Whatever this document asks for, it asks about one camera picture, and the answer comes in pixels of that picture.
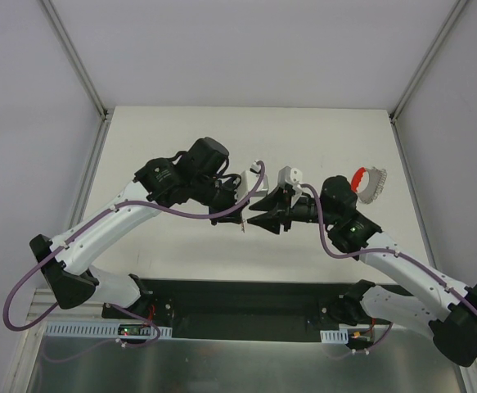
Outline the red-handled metal keyring organizer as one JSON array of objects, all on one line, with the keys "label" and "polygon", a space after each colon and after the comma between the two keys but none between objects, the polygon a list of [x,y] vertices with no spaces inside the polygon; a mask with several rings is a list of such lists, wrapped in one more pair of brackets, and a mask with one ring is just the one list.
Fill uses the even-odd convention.
[{"label": "red-handled metal keyring organizer", "polygon": [[369,205],[382,193],[386,179],[386,169],[360,167],[354,173],[350,185],[358,200]]}]

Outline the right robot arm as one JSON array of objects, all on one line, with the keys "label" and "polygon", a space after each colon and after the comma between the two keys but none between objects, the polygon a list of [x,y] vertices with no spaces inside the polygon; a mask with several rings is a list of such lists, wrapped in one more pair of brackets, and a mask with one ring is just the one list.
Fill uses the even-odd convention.
[{"label": "right robot arm", "polygon": [[355,325],[383,319],[432,340],[453,363],[469,367],[477,360],[477,283],[471,287],[423,264],[357,209],[357,194],[342,175],[327,178],[321,191],[297,179],[281,179],[250,208],[249,224],[278,234],[294,222],[318,224],[322,245],[332,244],[335,259],[353,258],[391,278],[406,295],[360,281],[326,308],[338,323]]}]

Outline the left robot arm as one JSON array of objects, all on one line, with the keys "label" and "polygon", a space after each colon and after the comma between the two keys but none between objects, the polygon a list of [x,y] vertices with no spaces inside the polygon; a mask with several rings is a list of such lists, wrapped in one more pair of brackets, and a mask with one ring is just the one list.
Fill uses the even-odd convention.
[{"label": "left robot arm", "polygon": [[94,261],[140,224],[167,212],[187,219],[238,224],[250,199],[265,188],[265,165],[255,161],[240,174],[227,172],[229,152],[212,138],[197,139],[187,151],[147,161],[104,207],[67,232],[30,242],[61,309],[87,301],[115,304],[141,318],[149,299],[134,274],[94,267]]}]

